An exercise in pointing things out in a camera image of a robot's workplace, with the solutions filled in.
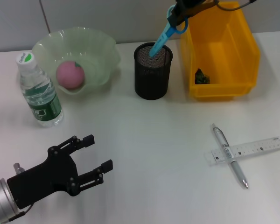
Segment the blue sheathed scissors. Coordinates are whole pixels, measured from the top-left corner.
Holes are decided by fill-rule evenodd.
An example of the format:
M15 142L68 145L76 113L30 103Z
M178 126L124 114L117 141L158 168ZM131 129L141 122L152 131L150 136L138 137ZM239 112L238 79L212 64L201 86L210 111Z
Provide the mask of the blue sheathed scissors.
M187 28L188 28L188 19L184 18L183 21L185 21L185 27L183 30L178 30L175 26L171 26L169 23L169 17L172 14L172 11L174 9L174 7L177 6L177 4L172 5L168 11L167 11L167 24L163 30L163 32L161 33L161 35L159 36L158 40L155 42L155 44L153 45L152 49L149 52L149 56L150 57L154 57L157 55L157 53L162 49L162 47L166 44L166 42L170 39L170 37L174 34L183 34Z

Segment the yellow plastic bin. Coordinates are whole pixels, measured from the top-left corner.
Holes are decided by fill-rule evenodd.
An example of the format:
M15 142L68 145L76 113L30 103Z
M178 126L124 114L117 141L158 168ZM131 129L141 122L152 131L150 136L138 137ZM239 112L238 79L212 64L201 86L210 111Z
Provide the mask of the yellow plastic bin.
M212 7L190 17L180 39L184 82L197 100L228 100L248 94L256 85L260 50L241 10ZM198 69L210 84L195 84Z

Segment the clear plastic ruler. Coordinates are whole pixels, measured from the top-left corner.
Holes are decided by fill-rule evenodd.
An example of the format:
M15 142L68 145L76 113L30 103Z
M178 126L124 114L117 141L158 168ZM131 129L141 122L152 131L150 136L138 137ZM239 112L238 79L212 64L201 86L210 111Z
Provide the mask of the clear plastic ruler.
M236 160L272 153L278 150L280 150L279 137L230 146L230 152ZM210 166L226 163L226 158L221 149L213 149L206 152L204 157Z

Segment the black mesh pen holder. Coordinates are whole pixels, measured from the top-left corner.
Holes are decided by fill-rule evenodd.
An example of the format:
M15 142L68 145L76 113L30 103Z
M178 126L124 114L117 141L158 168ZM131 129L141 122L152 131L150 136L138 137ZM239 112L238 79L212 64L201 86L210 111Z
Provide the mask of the black mesh pen holder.
M154 42L140 45L134 52L134 89L146 100L157 100L166 95L173 53L166 45L154 56L149 52Z

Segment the green plastic wrapper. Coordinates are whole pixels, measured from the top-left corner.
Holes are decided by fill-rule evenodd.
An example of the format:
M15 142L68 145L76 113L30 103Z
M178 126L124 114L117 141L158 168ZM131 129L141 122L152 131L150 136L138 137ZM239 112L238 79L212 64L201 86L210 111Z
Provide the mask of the green plastic wrapper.
M195 84L210 84L210 78L198 69L195 73Z

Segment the pink peach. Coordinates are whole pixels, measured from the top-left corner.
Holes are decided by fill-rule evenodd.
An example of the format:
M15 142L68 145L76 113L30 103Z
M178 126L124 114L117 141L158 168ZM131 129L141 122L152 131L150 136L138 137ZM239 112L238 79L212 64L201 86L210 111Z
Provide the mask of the pink peach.
M77 89L84 83L84 69L76 61L65 61L57 67L56 80L66 89Z

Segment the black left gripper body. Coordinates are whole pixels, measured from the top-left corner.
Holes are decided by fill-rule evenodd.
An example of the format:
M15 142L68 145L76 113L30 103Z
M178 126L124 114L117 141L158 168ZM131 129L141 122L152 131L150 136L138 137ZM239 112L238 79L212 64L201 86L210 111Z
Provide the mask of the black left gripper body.
M51 148L47 159L7 180L18 208L23 209L57 191L79 194L77 167L68 151Z

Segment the translucent green fruit bowl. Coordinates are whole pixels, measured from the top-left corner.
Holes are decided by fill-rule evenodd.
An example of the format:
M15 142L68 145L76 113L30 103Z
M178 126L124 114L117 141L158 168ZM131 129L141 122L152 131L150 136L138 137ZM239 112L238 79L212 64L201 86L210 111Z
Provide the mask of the translucent green fruit bowl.
M120 62L112 37L102 31L83 27L67 28L47 35L34 45L32 53L54 86L72 96L99 91ZM56 79L58 66L66 61L76 62L85 74L83 84L72 90L62 87Z

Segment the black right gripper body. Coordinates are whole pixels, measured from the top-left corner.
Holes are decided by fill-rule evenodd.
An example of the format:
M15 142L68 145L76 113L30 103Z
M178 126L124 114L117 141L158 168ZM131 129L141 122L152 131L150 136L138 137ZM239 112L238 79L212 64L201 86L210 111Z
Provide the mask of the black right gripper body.
M188 14L198 14L214 7L216 0L176 0L176 6L188 7Z

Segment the clear green-label water bottle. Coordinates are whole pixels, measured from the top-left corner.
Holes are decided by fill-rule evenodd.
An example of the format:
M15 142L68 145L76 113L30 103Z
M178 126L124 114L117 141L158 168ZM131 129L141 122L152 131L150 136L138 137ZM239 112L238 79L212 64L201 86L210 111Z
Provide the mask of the clear green-label water bottle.
M63 111L51 78L31 52L21 52L16 63L21 92L34 118L43 127L59 124L63 120Z

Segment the silver ballpoint pen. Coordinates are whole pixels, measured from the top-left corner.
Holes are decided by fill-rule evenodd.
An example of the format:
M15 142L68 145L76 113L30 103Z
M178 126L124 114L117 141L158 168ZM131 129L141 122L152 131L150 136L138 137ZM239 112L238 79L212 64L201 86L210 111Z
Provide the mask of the silver ballpoint pen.
M230 165L232 171L234 172L235 176L237 177L238 181L240 182L241 186L245 189L249 189L248 181L246 176L244 175L241 167L239 166L237 160L233 152L231 151L230 145L220 128L218 128L215 124L211 125L212 131L217 139L217 142L220 146L220 149L225 157L225 160Z

